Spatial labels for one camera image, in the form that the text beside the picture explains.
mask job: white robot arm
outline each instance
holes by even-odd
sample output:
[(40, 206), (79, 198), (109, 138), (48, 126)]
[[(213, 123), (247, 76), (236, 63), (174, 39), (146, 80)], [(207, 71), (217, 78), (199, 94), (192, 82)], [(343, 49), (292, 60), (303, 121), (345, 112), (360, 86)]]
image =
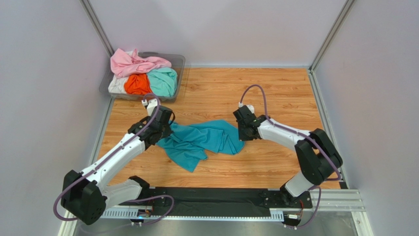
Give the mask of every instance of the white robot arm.
[[(279, 198), (285, 204), (294, 202), (302, 193), (314, 185), (320, 185), (334, 172), (327, 158), (336, 168), (342, 165), (342, 158), (321, 129), (312, 132), (299, 130), (273, 119), (268, 120), (265, 115), (256, 117), (251, 105), (240, 106), (233, 114), (237, 119), (240, 140), (270, 140), (297, 153), (301, 170), (281, 187), (282, 195)], [(315, 146), (308, 139), (315, 140), (327, 157), (316, 154)]]
[[(134, 157), (172, 133), (169, 123), (173, 114), (172, 110), (163, 106), (157, 110), (156, 107), (156, 99), (148, 102), (149, 116), (133, 124), (128, 129), (128, 133), (106, 155), (79, 173), (72, 170), (66, 174), (63, 190), (81, 177), (84, 176), (85, 179), (63, 195), (61, 205), (65, 209), (90, 225), (98, 220), (106, 209), (140, 197), (144, 185), (148, 185), (148, 183), (137, 176), (130, 177), (120, 184), (112, 186), (108, 186), (108, 184)], [(138, 134), (145, 126), (145, 121), (150, 123), (149, 126)]]

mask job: metal corner post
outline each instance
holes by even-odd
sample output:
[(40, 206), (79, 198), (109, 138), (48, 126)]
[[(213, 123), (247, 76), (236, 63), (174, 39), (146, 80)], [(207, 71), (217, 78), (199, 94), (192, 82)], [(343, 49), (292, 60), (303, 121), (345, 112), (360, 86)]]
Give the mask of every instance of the metal corner post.
[(340, 11), (339, 15), (336, 18), (336, 21), (333, 23), (332, 28), (330, 29), (325, 41), (323, 42), (323, 45), (320, 47), (320, 50), (315, 56), (313, 63), (311, 64), (309, 68), (310, 71), (315, 71), (316, 68), (319, 66), (319, 63), (322, 57), (324, 56), (330, 43), (333, 41), (334, 37), (336, 36), (336, 33), (339, 31), (340, 27), (342, 26), (343, 21), (348, 16), (354, 2), (355, 0), (346, 0), (345, 4), (342, 7), (342, 10)]
[(91, 24), (93, 25), (94, 29), (97, 32), (100, 40), (102, 41), (103, 46), (105, 47), (108, 56), (111, 57), (114, 54), (114, 49), (112, 48), (111, 42), (109, 42), (108, 37), (106, 36), (105, 31), (103, 30), (102, 25), (99, 22), (99, 18), (97, 17), (94, 9), (89, 0), (80, 0), (83, 8), (86, 11), (87, 16), (89, 17)]

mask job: plastic bin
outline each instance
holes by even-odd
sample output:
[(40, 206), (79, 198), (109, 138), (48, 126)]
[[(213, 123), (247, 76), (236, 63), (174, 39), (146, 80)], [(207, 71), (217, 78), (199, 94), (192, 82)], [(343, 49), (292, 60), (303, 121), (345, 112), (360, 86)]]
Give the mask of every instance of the plastic bin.
[[(182, 82), (183, 70), (185, 68), (185, 57), (182, 56), (182, 55), (160, 54), (160, 53), (152, 53), (152, 52), (138, 53), (138, 55), (142, 58), (160, 57), (160, 58), (164, 58), (164, 59), (170, 61), (170, 63), (172, 64), (172, 69), (174, 69), (176, 71), (176, 73), (178, 74), (178, 86), (176, 87), (176, 92), (175, 92), (174, 96), (172, 96), (172, 97), (159, 96), (159, 98), (160, 98), (160, 101), (162, 101), (162, 102), (172, 102), (172, 103), (175, 102), (176, 98), (179, 94), (180, 84)], [(113, 74), (112, 74), (112, 76), (105, 76), (103, 78), (102, 82), (100, 83), (100, 87), (99, 87), (99, 91), (101, 93), (109, 94), (114, 98), (122, 98), (122, 99), (127, 99), (127, 100), (141, 100), (141, 99), (143, 99), (143, 97), (144, 97), (143, 95), (109, 92), (108, 87), (109, 87), (109, 84), (111, 83), (112, 79), (113, 79)]]

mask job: wire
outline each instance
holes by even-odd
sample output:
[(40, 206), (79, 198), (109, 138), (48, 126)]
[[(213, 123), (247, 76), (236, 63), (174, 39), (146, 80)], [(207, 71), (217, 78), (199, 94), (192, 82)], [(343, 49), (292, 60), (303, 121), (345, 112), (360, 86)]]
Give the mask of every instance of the wire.
[(317, 205), (316, 205), (316, 208), (314, 209), (314, 213), (313, 213), (313, 215), (310, 217), (310, 219), (309, 219), (307, 222), (305, 222), (303, 225), (301, 225), (301, 226), (289, 226), (289, 225), (285, 225), (285, 224), (284, 224), (284, 227), (286, 227), (286, 228), (288, 228), (288, 229), (292, 229), (292, 230), (298, 230), (298, 229), (302, 229), (302, 228), (307, 227), (307, 226), (311, 223), (311, 221), (313, 221), (314, 217), (316, 216), (317, 210), (319, 209), (319, 205), (320, 205), (320, 198), (321, 198), (321, 196), (322, 196), (322, 188), (321, 188), (320, 186), (316, 186), (315, 188), (318, 188), (318, 189), (319, 189), (319, 198), (317, 199)]
[[(153, 96), (155, 99), (157, 99), (157, 107), (156, 107), (156, 111), (158, 111), (160, 109), (160, 100), (159, 98), (154, 94), (154, 93), (147, 93), (144, 98), (143, 101), (146, 100), (147, 96)], [(130, 139), (128, 139), (125, 143), (123, 143), (121, 146), (119, 146), (118, 148), (116, 148), (111, 154), (109, 154), (109, 156), (107, 156), (102, 162), (100, 162), (93, 170), (91, 170), (90, 172), (86, 173), (84, 176), (80, 177), (79, 179), (77, 179), (76, 181), (74, 181), (72, 184), (70, 184), (68, 187), (66, 187), (57, 197), (57, 199), (54, 201), (54, 206), (53, 206), (53, 211), (54, 211), (54, 215), (62, 220), (62, 221), (73, 221), (73, 220), (77, 220), (77, 217), (74, 218), (65, 218), (62, 217), (57, 210), (57, 206), (59, 201), (61, 200), (61, 198), (72, 188), (74, 187), (76, 184), (80, 183), (81, 181), (83, 181), (84, 179), (86, 179), (87, 177), (89, 177), (90, 175), (92, 175), (93, 173), (95, 173), (97, 170), (99, 170), (99, 168), (101, 166), (103, 166), (107, 161), (109, 161), (117, 152), (119, 152), (121, 149), (123, 149), (128, 143), (130, 143), (132, 140), (134, 140), (138, 135), (140, 135), (142, 132), (144, 132), (145, 129), (147, 129), (150, 124), (151, 121), (153, 121), (156, 116), (157, 116), (158, 112), (154, 112), (154, 114), (151, 116), (150, 122), (148, 122), (146, 125), (144, 125), (144, 127), (138, 131), (134, 136), (132, 136)]]
[[(145, 202), (145, 201), (149, 201), (149, 200), (153, 200), (153, 199), (158, 199), (158, 198), (163, 198), (163, 197), (170, 198), (172, 200), (172, 204), (170, 205), (170, 208), (167, 210), (167, 212), (164, 213), (159, 218), (157, 218), (157, 219), (155, 219), (153, 221), (150, 221), (150, 222), (141, 223), (141, 225), (151, 225), (151, 224), (154, 224), (154, 223), (162, 220), (164, 217), (166, 217), (172, 211), (172, 209), (173, 209), (173, 207), (175, 205), (175, 199), (172, 196), (170, 196), (170, 195), (158, 195), (158, 196), (154, 196), (154, 197), (150, 197), (150, 198), (144, 198), (144, 199), (139, 199), (139, 200), (130, 200), (130, 201), (127, 201), (127, 203), (140, 203), (140, 202)], [(89, 235), (101, 235), (101, 234), (111, 233), (111, 232), (117, 231), (119, 229), (122, 229), (124, 227), (132, 226), (132, 225), (138, 225), (138, 224), (129, 223), (129, 224), (118, 226), (118, 227), (116, 227), (114, 229), (111, 229), (111, 230), (105, 230), (105, 231), (101, 231), (101, 232), (90, 232), (90, 231), (87, 231), (87, 230), (83, 229), (82, 225), (80, 225), (79, 228), (85, 234), (89, 234)]]
[(304, 138), (306, 138), (308, 141), (310, 141), (318, 150), (319, 152), (322, 154), (323, 157), (325, 157), (325, 159), (327, 160), (327, 162), (332, 166), (333, 170), (336, 172), (337, 174), (337, 178), (328, 178), (328, 181), (336, 181), (336, 180), (340, 180), (341, 179), (341, 175), (340, 172), (338, 171), (338, 169), (336, 168), (336, 166), (334, 165), (334, 163), (331, 161), (330, 157), (325, 153), (325, 151), (323, 151), (323, 149), (320, 147), (320, 145), (317, 144), (317, 142), (315, 140), (313, 140), (310, 136), (305, 135), (303, 133), (299, 133), (298, 131), (295, 131), (293, 129), (290, 129), (286, 126), (280, 125), (280, 124), (276, 124), (274, 123), (272, 120), (270, 120), (269, 116), (268, 116), (268, 108), (267, 108), (267, 103), (266, 103), (266, 95), (265, 95), (265, 91), (263, 90), (263, 88), (260, 85), (251, 85), (249, 86), (243, 93), (243, 95), (241, 96), (240, 99), (240, 104), (243, 103), (243, 99), (244, 96), (246, 95), (247, 91), (249, 91), (249, 89), (251, 89), (252, 87), (258, 87), (260, 88), (261, 92), (262, 92), (262, 96), (263, 96), (263, 101), (264, 101), (264, 107), (265, 107), (265, 116), (266, 116), (266, 120), (271, 123), (273, 126), (276, 126), (280, 129), (284, 129), (288, 132), (297, 134), (297, 135), (301, 135)]
[(170, 121), (169, 126), (170, 126), (170, 125), (172, 125), (172, 124), (173, 124), (173, 122), (174, 122), (174, 121), (175, 121), (175, 119), (176, 119), (175, 113), (174, 113), (174, 112), (172, 112), (172, 114), (173, 114), (173, 119)]
[(170, 196), (170, 195), (158, 195), (158, 196), (154, 196), (154, 197), (150, 197), (150, 198), (143, 198), (143, 199), (139, 199), (139, 200), (130, 200), (127, 201), (126, 203), (140, 203), (140, 202), (144, 202), (144, 201), (148, 201), (148, 200), (153, 200), (153, 199), (157, 199), (157, 198), (170, 198), (172, 200), (172, 204), (170, 205), (170, 208), (167, 210), (166, 213), (164, 213), (163, 215), (161, 215), (160, 217), (158, 217), (157, 219), (150, 221), (150, 222), (146, 222), (143, 223), (143, 225), (151, 225), (154, 223), (159, 222), (160, 220), (162, 220), (164, 217), (166, 217), (173, 209), (173, 207), (175, 206), (175, 199)]
[(300, 200), (299, 203), (301, 204), (301, 211), (299, 212), (299, 217), (300, 219), (302, 219), (302, 213), (304, 212), (304, 204), (302, 203), (302, 201)]

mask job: teal shirt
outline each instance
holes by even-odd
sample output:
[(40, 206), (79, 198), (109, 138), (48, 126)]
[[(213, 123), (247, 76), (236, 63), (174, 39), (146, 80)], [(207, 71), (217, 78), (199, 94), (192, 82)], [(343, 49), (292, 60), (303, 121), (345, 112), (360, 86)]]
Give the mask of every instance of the teal shirt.
[(147, 76), (154, 94), (162, 97), (175, 95), (178, 86), (178, 74), (174, 69), (168, 67), (154, 69), (147, 73)]
[(193, 172), (200, 160), (208, 157), (205, 150), (234, 155), (244, 147), (239, 141), (237, 128), (225, 120), (213, 120), (200, 124), (170, 126), (173, 133), (157, 145), (182, 168)]

